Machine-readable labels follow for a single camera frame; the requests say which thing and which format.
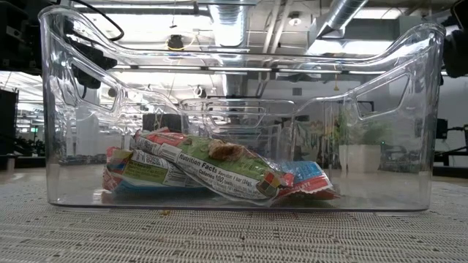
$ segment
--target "snack bar wrapper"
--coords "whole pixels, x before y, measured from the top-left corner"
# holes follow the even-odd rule
[[[332,188],[328,176],[315,161],[285,161],[281,167],[295,177],[293,187],[280,190],[278,197],[295,193],[319,194]]]
[[[235,201],[269,205],[294,175],[242,145],[179,133],[138,131],[136,147],[181,168],[198,183]]]
[[[141,150],[107,150],[103,188],[109,191],[160,191],[202,188],[185,172],[158,156]]]

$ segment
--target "table surface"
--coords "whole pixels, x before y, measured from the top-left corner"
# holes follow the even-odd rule
[[[0,262],[468,262],[468,180],[418,214],[76,210],[45,171],[0,173]]]

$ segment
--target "cable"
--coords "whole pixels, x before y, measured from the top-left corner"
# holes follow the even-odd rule
[[[385,12],[383,13],[383,15],[380,17],[380,19],[382,19],[383,17],[385,17],[385,15],[387,15],[387,13],[389,13],[392,9],[397,9],[397,10],[400,12],[400,14],[403,15],[403,11],[401,11],[398,7],[391,7],[391,8],[389,8],[387,11],[385,11]]]
[[[125,35],[125,32],[124,30],[116,23],[114,22],[114,20],[110,19],[105,13],[103,13],[101,10],[97,9],[96,7],[93,7],[92,5],[90,4],[87,4],[85,3],[84,1],[81,1],[81,0],[70,0],[70,1],[73,1],[75,3],[78,3],[78,4],[82,4],[83,6],[85,7],[88,7],[89,9],[95,11],[96,13],[100,14],[102,17],[104,17],[107,21],[109,21],[109,23],[111,23],[113,26],[115,26],[117,28],[117,30],[120,31],[120,34],[117,36],[117,37],[111,37],[109,38],[110,41],[118,41],[120,39],[122,39]]]

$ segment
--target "ceiling light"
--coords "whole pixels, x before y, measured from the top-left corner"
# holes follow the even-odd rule
[[[299,18],[300,13],[299,12],[291,12],[288,18],[290,19],[289,24],[291,26],[297,26],[301,24],[302,20]]]

